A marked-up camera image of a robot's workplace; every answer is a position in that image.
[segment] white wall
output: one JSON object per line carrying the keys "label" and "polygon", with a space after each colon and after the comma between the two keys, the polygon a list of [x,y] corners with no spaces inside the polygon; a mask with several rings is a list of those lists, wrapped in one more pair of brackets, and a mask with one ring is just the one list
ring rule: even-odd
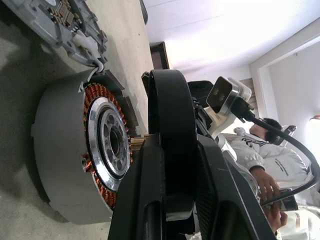
{"label": "white wall", "polygon": [[320,16],[319,0],[143,0],[173,68],[247,65]]}
{"label": "white wall", "polygon": [[296,125],[294,137],[308,147],[308,122],[320,114],[320,42],[269,67],[282,125]]}
{"label": "white wall", "polygon": [[268,66],[311,46],[319,40],[320,18],[249,65],[261,117],[278,118]]}
{"label": "white wall", "polygon": [[248,65],[231,69],[218,69],[214,67],[202,67],[193,71],[183,71],[182,73],[188,82],[208,80],[213,84],[218,77],[233,78],[235,80],[250,79],[251,73]]}

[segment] person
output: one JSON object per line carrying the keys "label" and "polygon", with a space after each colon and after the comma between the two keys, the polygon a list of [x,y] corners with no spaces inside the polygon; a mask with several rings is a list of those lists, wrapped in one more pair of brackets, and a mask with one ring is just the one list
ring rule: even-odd
{"label": "person", "polygon": [[287,224],[280,229],[282,240],[319,240],[319,213],[319,208],[308,206],[288,211]]}
{"label": "person", "polygon": [[[279,122],[271,118],[260,119],[278,130]],[[234,129],[236,136],[226,136],[236,153],[237,164],[247,168],[256,179],[262,202],[280,195],[280,189],[300,186],[312,178],[305,163],[293,150],[273,143],[278,136],[258,125],[253,125],[249,134],[241,127]],[[263,207],[263,212],[279,237],[278,229],[287,224],[288,216],[280,211],[280,203]]]}

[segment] black mechanical arm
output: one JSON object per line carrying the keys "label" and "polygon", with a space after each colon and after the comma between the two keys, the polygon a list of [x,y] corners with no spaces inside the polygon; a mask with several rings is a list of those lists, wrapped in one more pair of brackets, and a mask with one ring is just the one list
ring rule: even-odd
{"label": "black mechanical arm", "polygon": [[203,240],[276,239],[250,186],[206,132],[177,70],[148,81],[149,133],[123,178],[109,240],[170,240],[170,221],[196,206]]}

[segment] concrete floor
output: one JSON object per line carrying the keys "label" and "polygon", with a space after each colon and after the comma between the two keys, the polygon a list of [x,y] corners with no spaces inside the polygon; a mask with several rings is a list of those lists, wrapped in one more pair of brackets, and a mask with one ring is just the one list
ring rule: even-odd
{"label": "concrete floor", "polygon": [[[147,97],[140,79],[153,68],[138,0],[87,0],[106,32],[106,65],[126,86],[141,133]],[[105,240],[110,223],[75,225],[47,204],[30,136],[46,86],[88,69],[52,49],[0,2],[0,239]]]}

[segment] black cable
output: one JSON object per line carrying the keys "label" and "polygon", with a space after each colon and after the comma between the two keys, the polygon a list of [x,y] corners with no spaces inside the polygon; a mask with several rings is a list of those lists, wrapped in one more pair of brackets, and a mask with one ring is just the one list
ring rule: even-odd
{"label": "black cable", "polygon": [[243,100],[240,97],[236,98],[231,106],[231,112],[240,120],[245,119],[248,122],[253,122],[254,124],[278,135],[279,137],[283,138],[284,140],[288,141],[288,143],[291,143],[293,146],[295,146],[297,149],[299,149],[310,160],[311,170],[312,170],[312,173],[314,176],[306,184],[299,186],[298,188],[296,188],[292,191],[285,192],[285,193],[281,194],[280,196],[273,197],[267,201],[264,201],[260,205],[265,206],[265,205],[271,204],[273,202],[291,197],[295,194],[298,194],[304,190],[307,190],[307,189],[313,187],[318,182],[319,173],[320,173],[320,166],[319,166],[315,156],[309,151],[309,149],[307,149],[298,140],[296,140],[293,137],[289,136],[288,134],[282,132],[281,130],[265,123],[264,121],[257,119],[256,116],[250,111],[251,109],[252,109],[252,107],[245,100]]}

